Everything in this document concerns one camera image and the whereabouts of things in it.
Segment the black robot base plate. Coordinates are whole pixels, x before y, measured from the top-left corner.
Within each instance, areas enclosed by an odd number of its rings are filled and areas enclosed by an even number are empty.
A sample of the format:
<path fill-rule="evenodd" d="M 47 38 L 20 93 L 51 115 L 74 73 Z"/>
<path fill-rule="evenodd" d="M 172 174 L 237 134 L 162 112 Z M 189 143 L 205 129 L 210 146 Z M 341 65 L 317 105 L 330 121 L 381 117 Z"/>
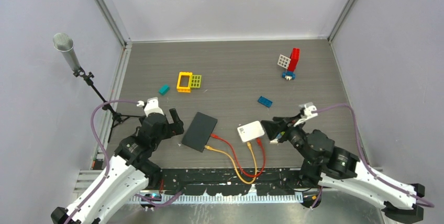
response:
<path fill-rule="evenodd" d="M 243 183 L 234 169 L 162 169 L 159 178 L 150 182 L 146 190 L 174 195 L 182 192 L 187 196 L 244 196 L 255 189 L 259 196 L 290 195 L 295 192 L 316 191 L 318 186 L 309 187 L 298 182 L 299 168 L 266 168 L 253 182 Z"/>

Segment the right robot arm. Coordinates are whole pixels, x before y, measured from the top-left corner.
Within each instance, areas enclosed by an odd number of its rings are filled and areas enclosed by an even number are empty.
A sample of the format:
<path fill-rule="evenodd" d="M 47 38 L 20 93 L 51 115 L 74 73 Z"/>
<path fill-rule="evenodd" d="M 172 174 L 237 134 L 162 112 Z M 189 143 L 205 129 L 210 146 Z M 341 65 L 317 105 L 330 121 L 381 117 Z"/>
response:
<path fill-rule="evenodd" d="M 417 223 L 424 218 L 419 199 L 421 184 L 397 182 L 369 167 L 357 155 L 337 147 L 320 130 L 307 133 L 303 126 L 317 116 L 304 110 L 294 117 L 273 117 L 260 122 L 271 142 L 288 141 L 304 158 L 297 184 L 329 187 L 365 200 L 399 223 Z"/>

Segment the black network switch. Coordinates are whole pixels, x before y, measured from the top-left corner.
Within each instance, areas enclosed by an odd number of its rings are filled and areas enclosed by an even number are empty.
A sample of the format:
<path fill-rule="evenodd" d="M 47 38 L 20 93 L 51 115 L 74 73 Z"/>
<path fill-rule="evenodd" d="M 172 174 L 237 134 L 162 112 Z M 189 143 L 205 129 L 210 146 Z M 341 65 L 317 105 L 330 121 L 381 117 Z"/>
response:
<path fill-rule="evenodd" d="M 193 150 L 203 152 L 217 122 L 216 118 L 197 112 L 181 143 Z"/>

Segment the white square switch box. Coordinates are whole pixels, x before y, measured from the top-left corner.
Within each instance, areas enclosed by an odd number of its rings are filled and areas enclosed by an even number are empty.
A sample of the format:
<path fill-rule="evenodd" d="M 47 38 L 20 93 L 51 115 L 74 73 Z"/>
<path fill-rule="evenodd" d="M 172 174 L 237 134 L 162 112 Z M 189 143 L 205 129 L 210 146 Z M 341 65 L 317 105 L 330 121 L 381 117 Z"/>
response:
<path fill-rule="evenodd" d="M 265 131 L 259 121 L 253 121 L 251 123 L 239 126 L 237 128 L 237 133 L 243 143 L 261 138 L 265 135 Z"/>

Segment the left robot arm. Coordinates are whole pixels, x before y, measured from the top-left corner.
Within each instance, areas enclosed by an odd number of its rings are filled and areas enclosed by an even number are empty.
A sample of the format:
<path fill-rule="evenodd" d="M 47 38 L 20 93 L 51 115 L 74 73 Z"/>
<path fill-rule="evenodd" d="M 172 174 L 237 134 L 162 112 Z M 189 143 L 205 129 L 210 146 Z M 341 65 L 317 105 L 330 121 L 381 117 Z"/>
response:
<path fill-rule="evenodd" d="M 138 192 L 157 188 L 161 169 L 149 159 L 162 140 L 184 133 L 176 109 L 169 112 L 172 122 L 160 109 L 142 117 L 136 132 L 120 142 L 86 191 L 67 207 L 57 207 L 51 213 L 53 223 L 107 223 Z"/>

